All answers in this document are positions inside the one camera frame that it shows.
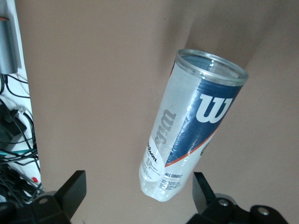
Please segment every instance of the transparent plastic can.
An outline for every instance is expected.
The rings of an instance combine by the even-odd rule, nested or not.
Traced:
[[[247,79],[221,57],[178,51],[139,168],[145,195],[165,202],[184,187]]]

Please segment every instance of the black power adapter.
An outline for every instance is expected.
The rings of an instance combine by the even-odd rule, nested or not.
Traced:
[[[22,136],[26,126],[11,112],[8,113],[4,105],[0,105],[0,149],[10,151]]]

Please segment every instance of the beige tabletop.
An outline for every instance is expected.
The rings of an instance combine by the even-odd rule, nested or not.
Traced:
[[[195,171],[248,210],[299,222],[299,2],[16,1],[42,181],[75,170],[87,196],[72,222],[183,224],[192,179],[170,201],[145,196],[138,169],[176,52],[217,54],[249,80]]]

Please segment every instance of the orange stripe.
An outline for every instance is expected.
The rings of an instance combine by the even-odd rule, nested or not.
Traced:
[[[204,140],[204,141],[203,141],[200,145],[198,145],[195,149],[191,150],[191,151],[188,152],[187,154],[183,155],[182,157],[180,157],[180,158],[178,158],[178,159],[176,159],[176,160],[174,160],[174,161],[172,161],[172,162],[170,162],[170,163],[166,163],[166,164],[165,164],[165,167],[168,167],[168,166],[170,166],[170,165],[172,165],[172,164],[174,164],[174,163],[176,163],[176,162],[182,160],[183,158],[189,156],[191,153],[194,153],[199,147],[201,147],[206,141],[208,141],[208,139],[209,139],[209,138],[216,132],[216,130],[213,131],[213,133],[210,134],[210,136],[207,137],[206,140]]]

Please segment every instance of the can rim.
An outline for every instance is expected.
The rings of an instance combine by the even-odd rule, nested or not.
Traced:
[[[216,62],[229,67],[231,70],[233,70],[238,75],[238,77],[227,77],[224,75],[216,74],[216,73],[201,69],[201,68],[187,62],[185,59],[183,59],[182,58],[183,55],[200,56],[200,57],[208,58],[211,60],[215,60]],[[213,80],[219,79],[219,80],[226,82],[228,85],[241,86],[241,85],[244,85],[248,79],[247,72],[243,68],[238,66],[237,64],[235,64],[229,60],[226,60],[222,57],[219,57],[217,55],[206,53],[206,52],[200,51],[200,50],[181,49],[177,53],[176,62],[179,62],[179,64],[181,64],[181,65],[187,66],[189,69],[200,72],[200,75],[203,77],[210,78]]]

